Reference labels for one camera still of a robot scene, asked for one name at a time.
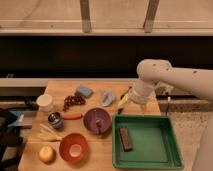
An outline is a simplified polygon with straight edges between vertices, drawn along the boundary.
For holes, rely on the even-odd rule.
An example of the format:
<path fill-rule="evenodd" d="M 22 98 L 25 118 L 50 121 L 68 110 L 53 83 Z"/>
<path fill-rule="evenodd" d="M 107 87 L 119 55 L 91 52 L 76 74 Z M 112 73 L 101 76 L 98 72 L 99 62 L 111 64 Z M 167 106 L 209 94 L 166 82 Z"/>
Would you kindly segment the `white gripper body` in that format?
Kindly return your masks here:
<path fill-rule="evenodd" d="M 137 104 L 146 104 L 147 98 L 144 94 L 137 92 L 133 87 L 130 88 L 129 92 L 130 99 Z"/>

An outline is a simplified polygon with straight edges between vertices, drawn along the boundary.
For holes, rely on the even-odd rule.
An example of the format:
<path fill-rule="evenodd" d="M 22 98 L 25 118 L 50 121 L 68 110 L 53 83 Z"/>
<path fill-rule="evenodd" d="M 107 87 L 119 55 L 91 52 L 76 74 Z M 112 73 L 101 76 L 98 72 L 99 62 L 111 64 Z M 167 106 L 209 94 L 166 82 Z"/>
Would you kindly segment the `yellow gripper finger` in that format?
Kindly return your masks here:
<path fill-rule="evenodd" d="M 121 114 L 125 104 L 129 101 L 129 95 L 125 94 L 123 98 L 118 103 L 118 114 Z"/>

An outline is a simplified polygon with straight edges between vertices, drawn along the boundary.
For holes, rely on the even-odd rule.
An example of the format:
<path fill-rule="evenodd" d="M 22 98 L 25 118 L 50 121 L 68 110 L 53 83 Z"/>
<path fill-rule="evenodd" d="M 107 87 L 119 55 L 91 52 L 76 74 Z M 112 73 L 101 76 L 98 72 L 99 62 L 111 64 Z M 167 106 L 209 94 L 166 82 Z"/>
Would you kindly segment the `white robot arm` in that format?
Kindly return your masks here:
<path fill-rule="evenodd" d="M 213 103 L 213 70 L 177 68 L 167 60 L 145 59 L 137 65 L 138 78 L 118 103 L 129 101 L 145 105 L 150 94 L 164 83 Z M 202 134 L 192 171 L 213 171 L 213 115 Z"/>

